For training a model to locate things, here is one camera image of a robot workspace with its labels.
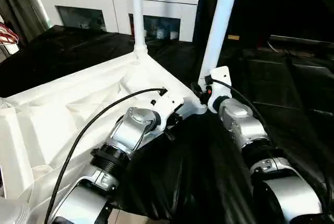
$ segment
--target black cable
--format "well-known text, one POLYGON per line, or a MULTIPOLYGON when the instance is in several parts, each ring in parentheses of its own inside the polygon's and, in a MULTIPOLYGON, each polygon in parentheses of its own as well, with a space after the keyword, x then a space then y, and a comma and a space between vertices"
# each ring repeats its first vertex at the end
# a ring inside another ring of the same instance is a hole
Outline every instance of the black cable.
POLYGON ((54 205, 54 202, 56 200, 56 196, 57 196, 57 192, 58 192, 58 189, 59 189, 59 186, 61 184, 61 181, 62 181, 62 178, 64 176, 64 173, 66 171, 66 168, 69 164, 69 161, 71 159, 71 156, 75 150, 75 148, 77 147, 80 139, 82 138, 82 136, 84 135, 85 131, 102 115, 104 114, 107 110, 109 110, 110 108, 112 108, 113 106, 133 97, 133 96, 136 96, 136 95, 139 95, 141 93, 144 93, 144 92, 152 92, 152 91, 159 91, 161 92, 160 95, 162 95, 163 93, 165 93, 167 90, 166 89, 163 89, 163 88, 151 88, 151 89, 145 89, 145 90, 142 90, 142 91, 138 91, 138 92, 134 92, 132 93, 131 95, 128 95, 128 96, 125 96, 113 103, 111 103, 110 105, 108 105, 105 109, 103 109, 101 112, 99 112, 93 119, 91 119, 90 122, 88 122, 88 124, 81 130, 81 132, 79 133, 79 135, 77 136, 77 138, 75 139, 73 145, 72 145, 72 148, 70 149, 70 151, 68 152, 68 155, 65 159, 65 162, 64 162, 64 165, 59 173, 59 176, 58 176, 58 179, 56 181, 56 184, 53 188, 53 192, 52 192, 52 195, 51 195, 51 199, 50 199, 50 203, 49 203, 49 206, 47 208, 47 212, 46 212, 46 216, 45 216, 45 220, 44 220, 44 224, 47 224, 48 220, 49 220, 49 217, 50 217, 50 214, 51 214, 51 211, 52 211, 52 208, 53 208, 53 205, 54 205))

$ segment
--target black connector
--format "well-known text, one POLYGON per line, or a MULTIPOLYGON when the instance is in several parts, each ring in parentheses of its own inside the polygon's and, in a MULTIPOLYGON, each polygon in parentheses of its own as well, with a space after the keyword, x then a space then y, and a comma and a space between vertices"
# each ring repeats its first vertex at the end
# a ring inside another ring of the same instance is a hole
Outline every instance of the black connector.
POLYGON ((167 92, 168 92, 168 90, 165 89, 165 88, 163 88, 163 90, 160 91, 159 94, 160 94, 160 96, 163 96, 163 95, 164 95, 165 93, 167 93, 167 92))
POLYGON ((211 85, 213 83, 211 75, 205 76, 204 80, 207 85, 211 85))

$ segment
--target curtain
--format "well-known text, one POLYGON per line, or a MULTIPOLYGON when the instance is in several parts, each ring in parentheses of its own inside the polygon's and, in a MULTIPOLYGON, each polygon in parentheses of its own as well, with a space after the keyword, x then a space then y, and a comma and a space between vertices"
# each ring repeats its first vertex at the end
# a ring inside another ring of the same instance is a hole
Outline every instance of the curtain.
POLYGON ((0 0, 0 15, 23 46, 49 28, 40 0, 0 0))

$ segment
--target white bracket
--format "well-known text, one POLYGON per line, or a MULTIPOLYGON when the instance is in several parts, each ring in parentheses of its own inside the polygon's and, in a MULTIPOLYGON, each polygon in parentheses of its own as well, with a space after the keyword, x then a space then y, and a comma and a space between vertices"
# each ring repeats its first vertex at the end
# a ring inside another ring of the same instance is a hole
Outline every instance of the white bracket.
MULTIPOLYGON (((218 67, 215 69, 212 69, 210 71, 210 75, 212 79, 216 79, 219 81, 222 81, 228 85, 231 85, 231 78, 230 78, 230 71, 229 68, 227 66, 222 66, 222 67, 218 67)), ((208 101, 208 109, 212 112, 212 113, 218 113, 214 108, 213 108, 213 103, 214 101, 219 97, 219 96, 228 96, 228 97, 232 97, 231 95, 231 90, 219 83, 214 82, 212 85, 212 94, 211 97, 208 101)))

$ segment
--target glass cabinet door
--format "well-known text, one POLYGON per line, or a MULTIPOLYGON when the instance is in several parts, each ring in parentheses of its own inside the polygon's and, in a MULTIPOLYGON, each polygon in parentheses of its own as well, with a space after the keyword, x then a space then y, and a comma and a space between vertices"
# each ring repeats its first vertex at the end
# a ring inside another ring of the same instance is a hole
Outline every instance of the glass cabinet door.
POLYGON ((56 6, 64 26, 106 31, 102 10, 56 6))
POLYGON ((113 0, 41 0, 51 26, 118 32, 113 0))
MULTIPOLYGON (((129 14, 131 34, 134 36, 134 16, 129 14)), ((180 19, 144 15, 145 37, 160 40, 179 40, 180 19)))

